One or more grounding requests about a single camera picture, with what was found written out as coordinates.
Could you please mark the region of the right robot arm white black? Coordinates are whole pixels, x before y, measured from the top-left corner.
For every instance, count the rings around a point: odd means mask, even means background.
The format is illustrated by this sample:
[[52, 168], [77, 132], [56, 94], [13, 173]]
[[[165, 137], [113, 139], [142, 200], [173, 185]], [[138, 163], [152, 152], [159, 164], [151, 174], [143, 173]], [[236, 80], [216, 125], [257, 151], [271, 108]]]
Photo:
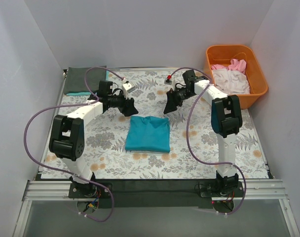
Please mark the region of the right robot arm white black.
[[177, 110], [186, 99], [195, 96], [204, 98], [211, 106], [211, 126], [218, 140], [218, 162], [216, 178], [207, 190], [226, 196], [238, 188], [239, 176], [242, 174], [235, 164], [235, 143], [240, 128], [242, 115], [239, 98], [227, 95], [212, 85], [206, 74], [197, 76], [195, 70], [186, 68], [182, 74], [184, 83], [176, 83], [172, 75], [168, 75], [164, 83], [172, 88], [166, 93], [167, 103], [164, 114]]

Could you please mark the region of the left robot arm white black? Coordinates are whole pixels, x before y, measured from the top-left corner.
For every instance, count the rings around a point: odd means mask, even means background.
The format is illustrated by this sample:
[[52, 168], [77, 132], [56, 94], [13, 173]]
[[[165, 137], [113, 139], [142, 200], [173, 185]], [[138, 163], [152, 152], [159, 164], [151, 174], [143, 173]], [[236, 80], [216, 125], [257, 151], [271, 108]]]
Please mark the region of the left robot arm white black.
[[87, 99], [84, 106], [63, 116], [56, 115], [53, 120], [49, 150], [60, 158], [72, 173], [71, 181], [85, 197], [93, 197], [97, 185], [93, 172], [82, 156], [85, 148], [85, 127], [109, 108], [117, 108], [125, 117], [138, 113], [130, 92], [135, 86], [124, 80], [121, 88], [113, 89], [113, 82], [100, 81], [98, 90]]

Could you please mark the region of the floral patterned table mat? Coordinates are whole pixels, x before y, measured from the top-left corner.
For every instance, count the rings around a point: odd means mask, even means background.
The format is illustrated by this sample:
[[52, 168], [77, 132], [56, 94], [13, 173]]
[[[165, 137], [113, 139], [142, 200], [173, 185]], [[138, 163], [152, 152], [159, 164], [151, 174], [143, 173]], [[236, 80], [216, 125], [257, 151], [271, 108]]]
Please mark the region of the floral patterned table mat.
[[[171, 88], [164, 79], [174, 69], [128, 70], [117, 72], [131, 81], [138, 116], [169, 118], [170, 153], [127, 152], [125, 143], [130, 118], [118, 109], [108, 109], [85, 127], [84, 160], [98, 179], [177, 179], [215, 178], [216, 166], [197, 162], [189, 153], [186, 125], [196, 99], [184, 101], [175, 112], [163, 114], [166, 92]], [[248, 110], [242, 110], [243, 126], [237, 135], [236, 164], [246, 179], [268, 178], [266, 159]], [[189, 123], [189, 142], [193, 153], [204, 162], [218, 162], [218, 141], [211, 127], [211, 107], [203, 99], [195, 105]]]

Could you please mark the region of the white garment in basket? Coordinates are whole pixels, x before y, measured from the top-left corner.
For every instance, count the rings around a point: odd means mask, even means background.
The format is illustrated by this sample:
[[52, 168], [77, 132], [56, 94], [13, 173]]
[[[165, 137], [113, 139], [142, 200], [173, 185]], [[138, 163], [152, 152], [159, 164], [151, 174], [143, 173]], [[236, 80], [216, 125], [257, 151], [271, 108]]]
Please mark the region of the white garment in basket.
[[219, 69], [212, 71], [216, 88], [226, 94], [250, 94], [247, 77], [239, 71]]

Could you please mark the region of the orange plastic basket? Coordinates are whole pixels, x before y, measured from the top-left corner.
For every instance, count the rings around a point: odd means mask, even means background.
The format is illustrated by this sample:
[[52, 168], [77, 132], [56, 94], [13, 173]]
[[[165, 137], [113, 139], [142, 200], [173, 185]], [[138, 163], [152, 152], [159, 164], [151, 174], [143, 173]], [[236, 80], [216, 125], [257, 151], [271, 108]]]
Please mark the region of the orange plastic basket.
[[242, 109], [250, 108], [268, 91], [253, 51], [240, 44], [213, 45], [206, 50], [205, 71], [221, 92], [236, 94]]

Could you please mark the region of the pink garment in basket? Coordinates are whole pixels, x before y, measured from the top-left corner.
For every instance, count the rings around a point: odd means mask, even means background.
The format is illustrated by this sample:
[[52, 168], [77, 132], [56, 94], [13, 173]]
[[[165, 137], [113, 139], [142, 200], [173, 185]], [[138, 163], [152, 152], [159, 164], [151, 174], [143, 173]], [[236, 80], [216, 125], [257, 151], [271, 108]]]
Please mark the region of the pink garment in basket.
[[211, 66], [212, 70], [219, 70], [219, 69], [227, 69], [231, 71], [239, 71], [245, 74], [247, 62], [245, 60], [238, 60], [238, 59], [231, 59], [230, 64], [228, 66], [214, 64]]

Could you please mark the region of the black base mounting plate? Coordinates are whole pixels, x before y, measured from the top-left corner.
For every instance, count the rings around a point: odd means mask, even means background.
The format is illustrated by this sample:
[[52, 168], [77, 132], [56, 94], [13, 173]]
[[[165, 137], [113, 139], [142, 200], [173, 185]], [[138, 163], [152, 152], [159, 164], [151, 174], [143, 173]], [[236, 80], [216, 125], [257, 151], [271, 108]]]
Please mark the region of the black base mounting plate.
[[100, 179], [113, 194], [115, 207], [198, 207], [211, 209], [212, 198], [243, 197], [242, 183], [221, 190], [215, 179]]

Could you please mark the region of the aluminium frame rail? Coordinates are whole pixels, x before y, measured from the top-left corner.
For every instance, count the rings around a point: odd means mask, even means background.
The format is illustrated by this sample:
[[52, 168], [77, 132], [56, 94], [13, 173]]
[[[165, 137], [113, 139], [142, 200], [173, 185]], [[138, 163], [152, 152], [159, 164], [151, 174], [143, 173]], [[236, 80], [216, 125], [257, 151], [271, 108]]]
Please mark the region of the aluminium frame rail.
[[[246, 184], [242, 183], [243, 191], [246, 191], [245, 199], [286, 199], [287, 191], [283, 181], [278, 179], [248, 179]], [[29, 200], [92, 200], [92, 197], [86, 197], [76, 190], [71, 181], [67, 180], [47, 180], [47, 181], [29, 181], [25, 188], [24, 199]]]

